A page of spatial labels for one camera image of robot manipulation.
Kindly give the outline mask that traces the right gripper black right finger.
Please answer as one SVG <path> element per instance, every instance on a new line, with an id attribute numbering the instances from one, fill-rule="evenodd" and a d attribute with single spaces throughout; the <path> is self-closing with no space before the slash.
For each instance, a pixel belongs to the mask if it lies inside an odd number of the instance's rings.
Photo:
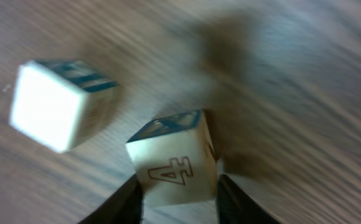
<path id="1" fill-rule="evenodd" d="M 219 224 L 280 224 L 225 174 L 218 178 L 216 206 Z"/>

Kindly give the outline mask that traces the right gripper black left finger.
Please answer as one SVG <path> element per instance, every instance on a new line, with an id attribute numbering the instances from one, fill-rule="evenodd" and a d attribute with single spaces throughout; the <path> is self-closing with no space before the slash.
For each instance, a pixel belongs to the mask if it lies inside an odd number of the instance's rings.
<path id="1" fill-rule="evenodd" d="M 134 174 L 78 224 L 140 224 L 142 217 L 143 190 Z"/>

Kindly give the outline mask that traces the natural block number 4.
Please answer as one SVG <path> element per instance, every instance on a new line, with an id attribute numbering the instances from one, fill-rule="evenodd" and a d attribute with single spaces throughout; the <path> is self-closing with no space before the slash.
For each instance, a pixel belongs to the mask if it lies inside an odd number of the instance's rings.
<path id="1" fill-rule="evenodd" d="M 215 198 L 217 163 L 203 110 L 154 119 L 125 147 L 150 206 Z"/>

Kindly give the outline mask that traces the natural block letter B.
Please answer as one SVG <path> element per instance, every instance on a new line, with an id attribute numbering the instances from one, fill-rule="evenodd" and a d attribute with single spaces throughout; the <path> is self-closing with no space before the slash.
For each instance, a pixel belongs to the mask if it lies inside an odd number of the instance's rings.
<path id="1" fill-rule="evenodd" d="M 108 124 L 117 89 L 82 60 L 30 60 L 18 68 L 9 124 L 65 153 Z"/>

